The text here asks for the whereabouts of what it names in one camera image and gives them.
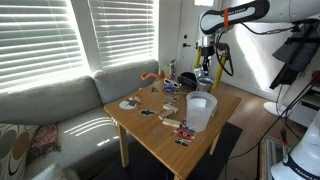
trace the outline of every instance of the table top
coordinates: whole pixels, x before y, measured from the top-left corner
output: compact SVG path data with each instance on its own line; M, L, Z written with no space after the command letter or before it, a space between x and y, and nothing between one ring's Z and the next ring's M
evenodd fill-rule
M172 92L163 92L163 81L157 81L124 98L106 104L105 111L125 128L138 142L148 149L160 162L180 179L186 179L203 154L212 144L214 138L221 131L235 108L240 98L219 90L211 90L211 94L218 101L217 111L211 117L207 127L202 132L195 132L195 139L183 146L175 143L178 139L174 133L176 128L162 124L159 115L167 111L163 103L170 102L179 110L168 118L182 121L186 117L187 100L185 94L176 94L177 101L169 99ZM182 86L176 89L181 92L191 92L189 87ZM139 108L124 110L119 104L132 96L141 97ZM156 114L143 116L141 110L153 110Z

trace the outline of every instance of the white window blind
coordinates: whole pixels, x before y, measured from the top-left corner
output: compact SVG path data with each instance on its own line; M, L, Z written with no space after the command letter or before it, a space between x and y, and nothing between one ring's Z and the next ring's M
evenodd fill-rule
M69 0L0 0L0 92L88 72Z
M155 1L89 0L103 67L157 60L158 5Z
M194 0L196 6L213 6L214 0Z

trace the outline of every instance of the couch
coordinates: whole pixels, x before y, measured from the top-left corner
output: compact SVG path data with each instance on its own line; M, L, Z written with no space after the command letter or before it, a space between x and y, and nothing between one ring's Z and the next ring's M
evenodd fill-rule
M24 178L33 178L54 162L64 170L75 170L81 179L106 168L119 153L119 142L116 123L104 104L151 84L153 79L142 81L140 75L157 71L158 63L148 61L1 95L0 123L57 124L61 151L36 158L25 167Z

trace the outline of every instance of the white cup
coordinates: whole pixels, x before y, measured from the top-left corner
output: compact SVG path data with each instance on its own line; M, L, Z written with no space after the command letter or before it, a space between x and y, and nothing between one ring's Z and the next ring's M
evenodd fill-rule
M195 132L206 129L217 109L217 99L206 92L194 91L187 95L187 126Z

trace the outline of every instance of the black wire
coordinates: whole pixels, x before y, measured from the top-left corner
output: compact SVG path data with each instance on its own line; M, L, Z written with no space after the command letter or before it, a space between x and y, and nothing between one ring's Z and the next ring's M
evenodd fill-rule
M278 96L277 96L277 100L276 100L276 110L277 110L277 114L278 116L280 116L280 113L279 113L279 110L278 110L278 103L279 103L279 97L280 97L280 94L281 94L281 91L282 91L282 87L283 87L283 84L281 84L280 86L280 90L279 90L279 93L278 93Z
M278 110L278 103L279 103L279 96L280 96L280 94L281 94L282 87L283 87L283 84L280 86L280 91L279 91L279 94L278 94L278 97L277 97L277 100L276 100L276 110L277 110L278 116L280 116L280 113L279 113L279 110ZM291 127L289 126L289 124L288 124L288 122L287 122L287 118L288 118L287 113L286 113L286 115L285 115L285 118L282 118L282 116L280 116L280 117L281 117L281 122L282 122L282 123L291 131L291 133L300 141L301 138L291 129Z
M247 153L249 153L250 151L252 151L253 149L255 149L257 146L259 146L260 142L262 141L262 139L264 138L264 136L270 131L270 129L279 121L279 119L285 114L287 113L287 111L290 110L290 108L292 108L297 102L300 101L301 99L301 95L305 92L305 90L312 85L313 86L313 82L315 81L315 78L313 78L304 88L303 90L294 98L294 100L288 105L288 107L281 113L280 116L278 116L278 118L271 124L271 126L263 133L263 135L261 136L261 138L259 139L259 141L253 146L251 147L249 150L245 151L244 153L241 153L239 155L233 156L231 158L228 158L228 160L226 161L226 165L225 165L225 178L227 180L227 166L228 166L228 161L244 156Z
M250 32L252 32L253 34L256 34L256 35L265 35L265 33L258 33L258 32L255 32L253 31L252 29L250 29L247 25L241 23L241 25L243 25L244 27L246 27Z
M220 39L222 37L222 35L226 32L226 30L222 31L222 33L216 38L216 57L217 57L217 61L219 62L221 68L223 69L224 72L226 72L229 76L233 76L234 74L234 70L233 70L233 64L232 64L232 59L231 59L231 55L230 55L230 49L229 49L229 46L227 47L227 50L226 50L226 54L227 54L227 60L229 61L229 65L230 65L230 69L231 69L231 72L229 72L225 66L222 64L221 62L221 59L220 59L220 55L218 53L218 50L217 50L217 47L218 47L218 44L220 42Z
M292 27L289 27L289 28L273 29L273 30L270 30L270 31L258 33L258 32L253 31L252 29L250 29L250 28L249 28L247 25L245 25L244 23L240 23L240 24L243 25L245 28L247 28L250 32L252 32L253 34L256 34L256 35L277 34L277 33L281 33L281 32L284 32L284 31L288 31L288 30L290 30L290 29L294 29L294 28L297 27L297 25L295 25L295 26L292 26Z

